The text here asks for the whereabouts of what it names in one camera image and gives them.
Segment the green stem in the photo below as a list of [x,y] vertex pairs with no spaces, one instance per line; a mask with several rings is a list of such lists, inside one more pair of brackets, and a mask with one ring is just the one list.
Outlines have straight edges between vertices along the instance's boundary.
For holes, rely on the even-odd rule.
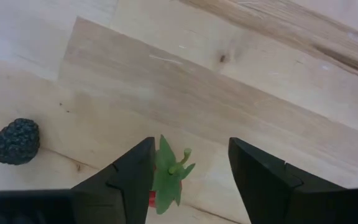
[[173,175],[178,169],[183,168],[183,165],[187,162],[191,154],[191,149],[185,149],[184,155],[185,157],[180,161],[177,162],[175,165],[171,166],[171,168],[168,169],[168,173]]

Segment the black blackberry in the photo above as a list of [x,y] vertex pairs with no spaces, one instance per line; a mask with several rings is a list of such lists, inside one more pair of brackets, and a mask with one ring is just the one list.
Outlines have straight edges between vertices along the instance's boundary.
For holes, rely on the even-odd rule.
[[18,118],[0,131],[0,162],[21,165],[30,162],[40,147],[38,124]]

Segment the toy blackberry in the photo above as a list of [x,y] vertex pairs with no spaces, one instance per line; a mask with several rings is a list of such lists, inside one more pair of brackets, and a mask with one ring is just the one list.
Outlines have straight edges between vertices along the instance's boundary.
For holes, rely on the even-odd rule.
[[12,165],[28,163],[38,153],[38,124],[18,118],[0,131],[0,162]]

